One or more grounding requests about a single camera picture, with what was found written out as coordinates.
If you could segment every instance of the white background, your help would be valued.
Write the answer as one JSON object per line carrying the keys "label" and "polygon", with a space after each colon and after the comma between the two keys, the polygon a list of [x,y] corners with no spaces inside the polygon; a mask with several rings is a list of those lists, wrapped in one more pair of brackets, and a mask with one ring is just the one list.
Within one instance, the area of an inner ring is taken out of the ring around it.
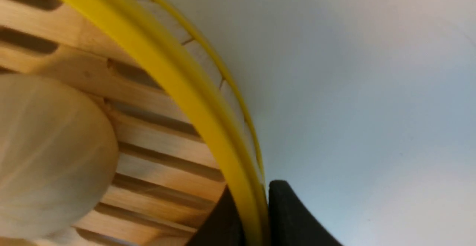
{"label": "white background", "polygon": [[170,0],[348,246],[476,245],[476,0]]}

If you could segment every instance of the yellow plastic ring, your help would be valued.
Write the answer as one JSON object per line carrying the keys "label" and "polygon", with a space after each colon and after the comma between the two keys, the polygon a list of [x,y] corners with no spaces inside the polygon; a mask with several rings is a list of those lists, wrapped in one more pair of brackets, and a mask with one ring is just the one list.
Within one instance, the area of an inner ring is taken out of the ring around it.
{"label": "yellow plastic ring", "polygon": [[172,96],[216,158],[248,244],[268,245],[267,202],[260,175],[253,168],[238,121],[201,67],[134,0],[64,1],[112,37]]}

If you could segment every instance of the light wood surface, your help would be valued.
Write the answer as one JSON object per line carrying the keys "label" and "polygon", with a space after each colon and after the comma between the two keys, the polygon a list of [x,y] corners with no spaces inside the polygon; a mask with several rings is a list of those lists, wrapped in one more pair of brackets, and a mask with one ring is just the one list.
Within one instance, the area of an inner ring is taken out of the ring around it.
{"label": "light wood surface", "polygon": [[124,102],[178,121],[186,115],[163,90],[133,83],[114,73],[107,58],[66,45],[51,54],[24,51],[0,41],[0,66],[52,77],[94,95]]}
{"label": "light wood surface", "polygon": [[[218,164],[167,93],[107,34],[56,1],[51,9],[39,9],[0,0],[0,67],[55,78],[87,93],[112,121],[121,154],[114,181],[96,209],[74,227],[34,242],[183,245],[223,192],[226,182]],[[254,152],[238,100],[204,48],[160,5],[137,2],[183,44],[221,91]]]}
{"label": "light wood surface", "polygon": [[107,205],[98,205],[74,226],[138,245],[146,244],[158,236],[192,235],[189,231],[128,215]]}
{"label": "light wood surface", "polygon": [[208,146],[200,137],[129,117],[120,112],[110,113],[119,141],[219,168]]}
{"label": "light wood surface", "polygon": [[144,150],[131,150],[124,146],[121,147],[120,151],[117,173],[163,185],[204,199],[218,200],[221,196],[220,189],[225,184],[224,180],[217,182],[180,169],[179,167],[184,168],[185,165],[181,165],[176,159],[163,154],[150,154],[147,151],[144,153]]}

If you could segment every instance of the wooden slat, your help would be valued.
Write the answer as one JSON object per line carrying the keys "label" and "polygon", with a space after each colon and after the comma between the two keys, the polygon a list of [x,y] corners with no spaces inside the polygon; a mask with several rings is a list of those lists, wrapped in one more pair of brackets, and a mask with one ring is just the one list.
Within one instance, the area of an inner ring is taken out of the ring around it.
{"label": "wooden slat", "polygon": [[105,236],[72,227],[34,239],[31,243],[36,246],[125,246]]}
{"label": "wooden slat", "polygon": [[219,88],[221,80],[223,80],[220,70],[216,66],[213,59],[211,59],[211,57],[208,55],[207,51],[202,47],[202,45],[199,44],[198,41],[191,41],[185,44],[184,48],[203,68],[207,75],[209,75],[213,85],[215,85],[216,88]]}
{"label": "wooden slat", "polygon": [[117,173],[163,185],[211,201],[217,201],[225,187],[224,180],[217,182],[179,168],[164,165],[164,163],[173,161],[170,160],[173,159],[170,156],[160,156],[160,154],[151,156],[124,146],[120,150],[122,153],[119,156]]}
{"label": "wooden slat", "polygon": [[11,0],[0,0],[0,25],[31,35],[76,45],[85,19],[68,5],[41,10]]}
{"label": "wooden slat", "polygon": [[184,246],[189,239],[183,237],[164,237],[152,241],[147,246]]}
{"label": "wooden slat", "polygon": [[0,66],[49,76],[94,95],[188,122],[186,115],[163,90],[114,76],[107,67],[107,59],[68,46],[59,46],[53,54],[39,55],[2,44]]}
{"label": "wooden slat", "polygon": [[131,65],[138,66],[136,61],[129,56],[111,37],[97,26],[85,20],[76,44],[67,44],[72,47],[89,51],[99,56],[116,59]]}
{"label": "wooden slat", "polygon": [[119,141],[218,169],[201,138],[167,127],[150,124],[119,112],[111,112]]}
{"label": "wooden slat", "polygon": [[74,226],[139,245],[157,237],[192,235],[190,232],[127,215],[105,205],[98,205]]}
{"label": "wooden slat", "polygon": [[[140,1],[139,4],[180,43],[192,38],[160,5],[148,1]],[[11,0],[0,0],[0,10],[8,15],[0,17],[2,26],[136,65],[136,62],[109,36],[69,5],[63,4],[55,10],[41,10]]]}
{"label": "wooden slat", "polygon": [[156,219],[172,221],[184,226],[197,228],[206,219],[211,211],[207,208],[193,208],[178,202],[164,199],[157,194],[157,189],[144,191],[135,185],[112,185],[102,198],[101,202],[115,207],[147,215]]}

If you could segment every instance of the yellow rim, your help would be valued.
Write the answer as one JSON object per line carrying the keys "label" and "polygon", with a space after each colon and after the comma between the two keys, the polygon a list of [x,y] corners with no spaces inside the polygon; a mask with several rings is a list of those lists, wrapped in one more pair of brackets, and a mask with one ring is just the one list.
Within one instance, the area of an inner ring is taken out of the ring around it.
{"label": "yellow rim", "polygon": [[172,96],[215,156],[248,244],[269,244],[267,202],[243,131],[209,77],[173,36],[133,0],[64,0],[122,46]]}
{"label": "yellow rim", "polygon": [[207,51],[209,56],[213,59],[215,62],[216,66],[221,72],[221,75],[223,78],[228,82],[228,85],[230,85],[231,90],[233,90],[233,93],[238,99],[238,102],[241,106],[241,110],[243,111],[243,115],[245,116],[246,123],[248,127],[250,128],[251,135],[253,136],[253,142],[255,144],[255,150],[256,150],[256,160],[258,161],[258,165],[260,166],[260,172],[261,176],[263,179],[263,182],[265,182],[265,172],[264,172],[264,165],[261,157],[261,149],[260,149],[260,143],[257,139],[257,135],[255,132],[255,127],[253,125],[253,121],[251,119],[250,113],[248,112],[248,109],[245,105],[245,101],[243,100],[243,97],[241,97],[240,91],[238,90],[238,87],[236,86],[230,72],[228,71],[228,68],[226,68],[225,63],[223,60],[221,60],[220,56],[216,51],[212,48],[210,43],[207,41],[207,39],[201,34],[201,32],[193,25],[191,24],[175,7],[173,7],[167,0],[152,0],[153,2],[156,2],[160,4],[169,14],[171,14],[175,19],[177,19],[178,22],[192,35],[192,37],[198,41],[204,49]]}

